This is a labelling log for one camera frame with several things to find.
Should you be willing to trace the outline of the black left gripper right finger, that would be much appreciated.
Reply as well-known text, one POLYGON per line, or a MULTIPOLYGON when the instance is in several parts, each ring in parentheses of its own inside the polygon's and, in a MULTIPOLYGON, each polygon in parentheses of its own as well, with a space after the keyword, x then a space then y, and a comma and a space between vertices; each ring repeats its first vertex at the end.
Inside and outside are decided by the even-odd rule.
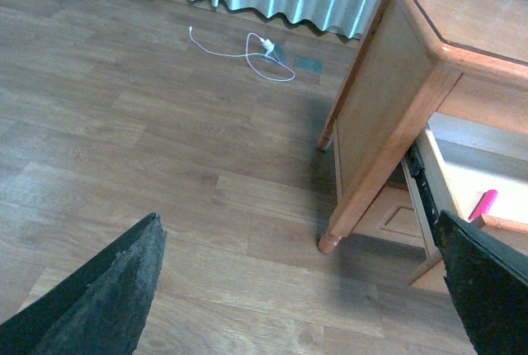
POLYGON ((433 239, 475 352, 526 354, 527 256, 446 210, 433 239))

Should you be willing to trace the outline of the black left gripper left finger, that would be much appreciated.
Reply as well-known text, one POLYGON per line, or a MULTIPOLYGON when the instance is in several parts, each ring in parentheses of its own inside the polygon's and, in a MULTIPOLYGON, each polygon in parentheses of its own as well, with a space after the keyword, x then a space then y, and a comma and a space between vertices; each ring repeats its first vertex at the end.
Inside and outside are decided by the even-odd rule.
POLYGON ((131 354, 149 315, 167 231, 151 213, 1 325, 3 354, 131 354))

